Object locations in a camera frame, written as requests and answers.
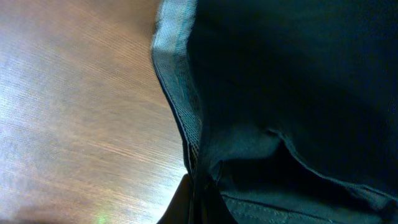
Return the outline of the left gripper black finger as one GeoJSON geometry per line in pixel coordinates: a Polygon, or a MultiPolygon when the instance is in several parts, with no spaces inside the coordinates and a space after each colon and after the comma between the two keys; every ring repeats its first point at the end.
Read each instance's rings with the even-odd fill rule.
{"type": "Polygon", "coordinates": [[[187,224],[190,213],[190,202],[192,199],[192,185],[190,176],[185,174],[165,213],[157,224],[187,224]]]}

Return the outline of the black shorts white lining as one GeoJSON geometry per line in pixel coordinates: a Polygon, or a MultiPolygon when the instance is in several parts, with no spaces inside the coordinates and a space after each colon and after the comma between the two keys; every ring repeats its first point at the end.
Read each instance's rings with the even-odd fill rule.
{"type": "Polygon", "coordinates": [[[396,0],[163,0],[188,223],[397,222],[396,0]]]}

